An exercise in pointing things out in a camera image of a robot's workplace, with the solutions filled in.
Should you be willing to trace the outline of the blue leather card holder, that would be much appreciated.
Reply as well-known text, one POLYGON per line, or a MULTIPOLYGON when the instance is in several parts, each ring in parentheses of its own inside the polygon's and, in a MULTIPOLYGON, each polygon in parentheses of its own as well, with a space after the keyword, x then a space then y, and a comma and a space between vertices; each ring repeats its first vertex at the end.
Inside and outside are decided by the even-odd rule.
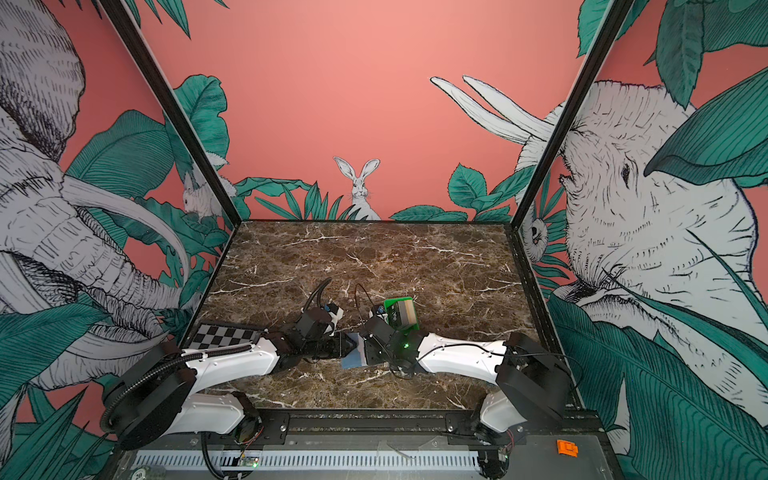
POLYGON ((341 359, 341 367, 345 370, 365 367, 367 360, 364 340, 357 333, 350 333, 348 337, 355 343, 355 348, 341 359))

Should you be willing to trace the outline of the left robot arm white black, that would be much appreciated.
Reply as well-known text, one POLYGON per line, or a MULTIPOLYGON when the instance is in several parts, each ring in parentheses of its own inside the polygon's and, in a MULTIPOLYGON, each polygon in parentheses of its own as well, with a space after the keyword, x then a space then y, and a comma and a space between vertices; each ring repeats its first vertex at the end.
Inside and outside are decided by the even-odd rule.
POLYGON ((280 373, 304 359, 346 357, 358 343, 337 331, 342 315, 336 305, 312 307, 273 331, 211 324, 196 349, 161 343, 105 391, 100 428, 116 435, 124 450, 176 433, 231 436, 239 444, 255 441, 265 426, 248 396, 210 395, 208 388, 280 373))

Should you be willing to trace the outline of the green plastic card tray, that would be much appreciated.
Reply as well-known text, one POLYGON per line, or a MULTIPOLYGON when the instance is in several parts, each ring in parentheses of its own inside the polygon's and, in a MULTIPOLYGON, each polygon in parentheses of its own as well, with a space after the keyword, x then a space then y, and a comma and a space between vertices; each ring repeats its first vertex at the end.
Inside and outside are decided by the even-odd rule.
POLYGON ((397 331, 419 329, 415 303, 411 297, 387 299, 384 301, 387 323, 397 331))

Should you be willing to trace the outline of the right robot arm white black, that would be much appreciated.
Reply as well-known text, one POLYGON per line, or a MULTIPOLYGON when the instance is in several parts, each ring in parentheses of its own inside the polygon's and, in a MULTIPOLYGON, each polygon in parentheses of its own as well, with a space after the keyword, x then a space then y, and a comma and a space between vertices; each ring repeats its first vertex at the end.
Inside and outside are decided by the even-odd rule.
POLYGON ((479 423, 494 432, 522 424, 558 429, 563 423, 571 371, 524 334, 512 333, 505 341, 456 340, 423 330, 398 331, 374 316, 360 342, 367 365, 386 362, 407 376, 453 374, 498 387, 479 413, 479 423))

